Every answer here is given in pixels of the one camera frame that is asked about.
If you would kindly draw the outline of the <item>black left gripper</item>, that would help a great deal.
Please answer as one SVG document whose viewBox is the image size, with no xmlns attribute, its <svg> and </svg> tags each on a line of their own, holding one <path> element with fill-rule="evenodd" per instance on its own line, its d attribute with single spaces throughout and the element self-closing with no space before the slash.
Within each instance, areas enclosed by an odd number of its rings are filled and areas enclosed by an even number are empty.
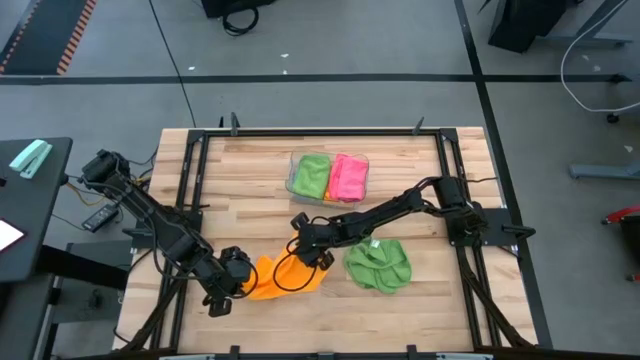
<svg viewBox="0 0 640 360">
<path fill-rule="evenodd" d="M 208 316 L 215 318 L 228 315 L 233 299 L 249 296 L 255 289 L 243 289 L 243 286 L 256 283 L 252 275 L 253 264 L 244 251 L 237 246 L 224 248 L 203 282 L 206 296 L 202 304 L 208 307 Z"/>
</svg>

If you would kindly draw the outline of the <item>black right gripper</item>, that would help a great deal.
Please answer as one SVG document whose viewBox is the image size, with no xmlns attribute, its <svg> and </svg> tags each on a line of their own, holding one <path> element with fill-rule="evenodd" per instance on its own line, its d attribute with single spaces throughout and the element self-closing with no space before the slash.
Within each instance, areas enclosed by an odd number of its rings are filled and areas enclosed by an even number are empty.
<svg viewBox="0 0 640 360">
<path fill-rule="evenodd" d="M 341 234 L 344 222 L 343 215 L 310 219 L 305 212 L 301 212 L 290 221 L 297 231 L 297 240 L 292 239 L 286 250 L 307 267 L 328 270 L 335 260 L 329 249 L 346 245 Z"/>
</svg>

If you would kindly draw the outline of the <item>small green microfiber towel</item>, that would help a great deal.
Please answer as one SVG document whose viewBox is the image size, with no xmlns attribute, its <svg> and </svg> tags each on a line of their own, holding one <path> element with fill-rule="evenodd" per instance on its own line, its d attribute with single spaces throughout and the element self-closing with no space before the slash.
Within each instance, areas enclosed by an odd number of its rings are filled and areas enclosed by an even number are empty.
<svg viewBox="0 0 640 360">
<path fill-rule="evenodd" d="M 327 155 L 303 155 L 298 163 L 292 191 L 297 195 L 323 199 L 330 170 L 331 161 Z"/>
</svg>

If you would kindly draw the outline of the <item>pink microfiber towel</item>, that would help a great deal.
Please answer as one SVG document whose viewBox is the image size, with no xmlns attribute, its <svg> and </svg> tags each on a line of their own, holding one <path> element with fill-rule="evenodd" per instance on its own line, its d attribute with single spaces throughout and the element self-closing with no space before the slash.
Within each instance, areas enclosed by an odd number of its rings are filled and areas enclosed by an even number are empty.
<svg viewBox="0 0 640 360">
<path fill-rule="evenodd" d="M 368 162 L 345 154 L 335 157 L 326 191 L 334 201 L 359 202 L 366 193 Z"/>
</svg>

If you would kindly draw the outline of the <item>large green microfiber towel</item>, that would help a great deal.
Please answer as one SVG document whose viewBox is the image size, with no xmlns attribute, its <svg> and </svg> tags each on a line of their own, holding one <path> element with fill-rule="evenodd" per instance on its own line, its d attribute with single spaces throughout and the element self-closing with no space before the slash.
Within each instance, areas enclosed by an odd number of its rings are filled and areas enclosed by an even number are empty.
<svg viewBox="0 0 640 360">
<path fill-rule="evenodd" d="M 412 279 L 410 260 L 401 243 L 394 239 L 364 239 L 349 248 L 343 265 L 356 285 L 383 294 L 395 294 Z"/>
</svg>

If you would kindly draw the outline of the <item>clear plastic bin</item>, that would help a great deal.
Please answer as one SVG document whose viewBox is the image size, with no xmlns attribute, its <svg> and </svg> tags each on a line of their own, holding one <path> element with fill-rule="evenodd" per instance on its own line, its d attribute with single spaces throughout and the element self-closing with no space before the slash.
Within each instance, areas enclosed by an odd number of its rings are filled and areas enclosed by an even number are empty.
<svg viewBox="0 0 640 360">
<path fill-rule="evenodd" d="M 301 159 L 301 157 L 303 155 L 309 155 L 309 154 L 311 154 L 311 155 L 313 155 L 313 154 L 327 155 L 330 158 L 331 166 L 332 166 L 333 162 L 335 161 L 335 157 L 338 154 L 345 154 L 345 155 L 349 155 L 349 156 L 355 156 L 357 158 L 360 158 L 362 160 L 367 161 L 368 165 L 369 165 L 368 158 L 366 156 L 364 156 L 363 154 L 312 152 L 311 150 L 308 150 L 308 149 L 295 149 L 292 152 L 291 156 L 290 156 L 289 174 L 288 174 L 288 178 L 287 178 L 287 180 L 285 182 L 285 187 L 286 187 L 287 191 L 291 194 L 292 198 L 295 201 L 298 201 L 298 202 L 301 202 L 301 203 L 305 203 L 305 204 L 325 206 L 325 207 L 354 208 L 354 207 L 357 207 L 366 198 L 369 169 L 368 169 L 367 180 L 366 180 L 365 197 L 364 197 L 363 200 L 361 200 L 359 202 L 325 201 L 324 199 L 314 199 L 314 198 L 309 198 L 309 197 L 305 197 L 305 196 L 301 196 L 301 195 L 295 194 L 292 191 L 292 185 L 293 185 L 293 181 L 294 181 L 295 174 L 296 174 L 296 171 L 297 171 L 298 163 L 299 163 L 299 161 L 300 161 L 300 159 Z"/>
</svg>

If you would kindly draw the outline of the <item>black power brick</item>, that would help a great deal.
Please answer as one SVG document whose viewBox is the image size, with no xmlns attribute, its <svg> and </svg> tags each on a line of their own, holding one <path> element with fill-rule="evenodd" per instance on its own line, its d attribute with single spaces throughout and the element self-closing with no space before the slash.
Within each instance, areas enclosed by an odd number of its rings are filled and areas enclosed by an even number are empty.
<svg viewBox="0 0 640 360">
<path fill-rule="evenodd" d="M 115 205 L 104 205 L 89 218 L 87 218 L 81 224 L 81 228 L 91 233 L 95 233 L 104 225 L 111 222 L 118 215 L 118 213 L 119 209 Z"/>
</svg>

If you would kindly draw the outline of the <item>black equipment stand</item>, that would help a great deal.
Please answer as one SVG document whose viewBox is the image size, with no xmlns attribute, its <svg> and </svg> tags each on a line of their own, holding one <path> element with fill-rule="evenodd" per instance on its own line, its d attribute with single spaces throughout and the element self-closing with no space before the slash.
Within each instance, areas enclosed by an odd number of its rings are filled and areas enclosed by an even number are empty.
<svg viewBox="0 0 640 360">
<path fill-rule="evenodd" d="M 42 245 L 30 258 L 0 255 L 0 360 L 43 360 L 58 326 L 113 320 L 126 287 L 127 242 Z"/>
</svg>

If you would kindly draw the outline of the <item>black side desk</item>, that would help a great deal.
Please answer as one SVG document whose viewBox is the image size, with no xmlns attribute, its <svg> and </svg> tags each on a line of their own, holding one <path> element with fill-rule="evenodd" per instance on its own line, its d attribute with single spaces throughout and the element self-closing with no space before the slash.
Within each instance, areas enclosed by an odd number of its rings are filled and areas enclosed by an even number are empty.
<svg viewBox="0 0 640 360">
<path fill-rule="evenodd" d="M 8 221 L 25 236 L 0 250 L 0 283 L 27 279 L 36 267 L 51 213 L 69 159 L 73 140 L 68 137 L 48 138 L 52 145 L 47 158 L 31 179 L 22 178 L 9 168 L 9 163 L 31 141 L 0 141 L 0 219 Z"/>
</svg>

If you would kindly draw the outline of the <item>mint green stapler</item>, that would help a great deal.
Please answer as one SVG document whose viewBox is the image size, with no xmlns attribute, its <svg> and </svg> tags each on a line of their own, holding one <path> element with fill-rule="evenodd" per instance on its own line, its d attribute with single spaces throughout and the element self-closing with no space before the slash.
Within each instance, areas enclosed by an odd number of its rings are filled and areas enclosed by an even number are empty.
<svg viewBox="0 0 640 360">
<path fill-rule="evenodd" d="M 32 179 L 52 148 L 53 146 L 44 140 L 33 140 L 11 161 L 9 167 L 22 178 Z"/>
</svg>

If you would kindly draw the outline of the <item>black equipment box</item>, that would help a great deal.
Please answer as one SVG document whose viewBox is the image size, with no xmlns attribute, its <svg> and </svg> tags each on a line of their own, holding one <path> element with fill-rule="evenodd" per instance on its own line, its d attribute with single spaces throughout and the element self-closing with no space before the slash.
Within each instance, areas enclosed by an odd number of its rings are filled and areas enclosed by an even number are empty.
<svg viewBox="0 0 640 360">
<path fill-rule="evenodd" d="M 276 0 L 200 0 L 208 18 L 219 18 L 245 10 L 268 6 Z"/>
</svg>

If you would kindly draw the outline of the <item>black equipment cabinet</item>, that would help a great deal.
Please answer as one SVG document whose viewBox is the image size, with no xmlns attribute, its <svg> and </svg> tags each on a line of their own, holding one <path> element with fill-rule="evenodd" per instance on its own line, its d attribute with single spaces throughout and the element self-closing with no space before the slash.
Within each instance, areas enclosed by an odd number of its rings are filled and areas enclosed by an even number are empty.
<svg viewBox="0 0 640 360">
<path fill-rule="evenodd" d="M 584 0 L 497 0 L 488 44 L 515 53 L 526 52 L 535 40 L 565 44 L 573 36 L 551 35 L 568 8 Z"/>
</svg>

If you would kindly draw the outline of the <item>grey metal desk foot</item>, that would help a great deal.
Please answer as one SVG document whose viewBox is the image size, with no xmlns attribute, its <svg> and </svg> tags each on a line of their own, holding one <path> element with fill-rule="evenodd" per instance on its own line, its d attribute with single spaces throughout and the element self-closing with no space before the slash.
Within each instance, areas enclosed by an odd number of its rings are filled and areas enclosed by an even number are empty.
<svg viewBox="0 0 640 360">
<path fill-rule="evenodd" d="M 569 166 L 569 173 L 574 179 L 589 177 L 640 180 L 640 165 L 609 166 L 573 164 Z"/>
</svg>

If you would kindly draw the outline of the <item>orange-striped black floor mat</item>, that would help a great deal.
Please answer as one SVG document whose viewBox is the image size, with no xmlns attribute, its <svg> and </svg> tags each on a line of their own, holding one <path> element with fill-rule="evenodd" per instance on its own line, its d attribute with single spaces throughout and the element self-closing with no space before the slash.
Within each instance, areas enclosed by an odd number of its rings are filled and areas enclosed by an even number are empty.
<svg viewBox="0 0 640 360">
<path fill-rule="evenodd" d="M 0 75 L 65 75 L 97 3 L 30 0 L 0 52 Z"/>
</svg>

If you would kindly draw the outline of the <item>red chair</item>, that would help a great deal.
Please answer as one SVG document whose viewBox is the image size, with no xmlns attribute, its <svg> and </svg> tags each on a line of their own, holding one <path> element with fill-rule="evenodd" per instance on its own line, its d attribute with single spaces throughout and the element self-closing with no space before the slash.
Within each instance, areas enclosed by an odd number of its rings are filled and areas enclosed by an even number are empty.
<svg viewBox="0 0 640 360">
<path fill-rule="evenodd" d="M 606 215 L 603 225 L 619 224 L 623 242 L 640 266 L 640 205 L 635 205 Z"/>
</svg>

